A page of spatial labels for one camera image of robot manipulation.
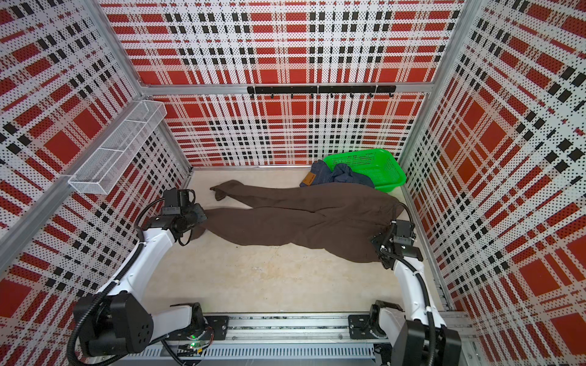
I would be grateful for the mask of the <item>brown trousers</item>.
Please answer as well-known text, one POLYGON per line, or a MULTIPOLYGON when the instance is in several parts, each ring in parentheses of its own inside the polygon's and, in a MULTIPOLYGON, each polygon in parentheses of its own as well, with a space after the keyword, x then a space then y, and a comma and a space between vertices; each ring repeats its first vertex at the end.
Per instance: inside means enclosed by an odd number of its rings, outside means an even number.
POLYGON ((212 190, 218 201, 245 206, 207 209, 193 239, 210 232, 239 246, 293 243, 355 263, 378 262, 371 239, 404 210, 397 198, 354 183, 263 188, 231 180, 212 190))

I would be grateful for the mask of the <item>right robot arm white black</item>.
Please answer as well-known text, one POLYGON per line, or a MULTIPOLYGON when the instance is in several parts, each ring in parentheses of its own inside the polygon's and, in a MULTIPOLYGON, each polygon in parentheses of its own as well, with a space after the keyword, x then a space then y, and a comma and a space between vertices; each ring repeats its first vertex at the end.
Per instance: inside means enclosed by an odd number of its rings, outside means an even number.
POLYGON ((378 300, 366 329, 387 339, 374 347, 382 365, 457 365, 462 340, 447 326, 430 295, 415 239, 412 222, 395 220, 371 240, 383 268, 398 279, 403 305, 378 300))

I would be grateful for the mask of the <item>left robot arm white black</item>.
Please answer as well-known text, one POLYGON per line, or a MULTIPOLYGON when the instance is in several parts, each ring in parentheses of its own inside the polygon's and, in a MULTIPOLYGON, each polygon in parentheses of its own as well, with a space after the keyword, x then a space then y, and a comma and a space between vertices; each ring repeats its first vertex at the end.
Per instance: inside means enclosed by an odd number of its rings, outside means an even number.
POLYGON ((67 361, 82 365, 76 354, 104 358, 110 365, 148 346, 162 343, 189 326, 197 334, 208 328, 198 303, 181 303, 150 314, 142 300, 147 284, 163 256, 175 245, 185 245, 183 236, 195 237, 195 229, 207 217, 190 189, 173 188, 149 203, 134 222, 138 236, 120 268, 94 294, 81 297, 74 306, 75 328, 67 343, 67 361))

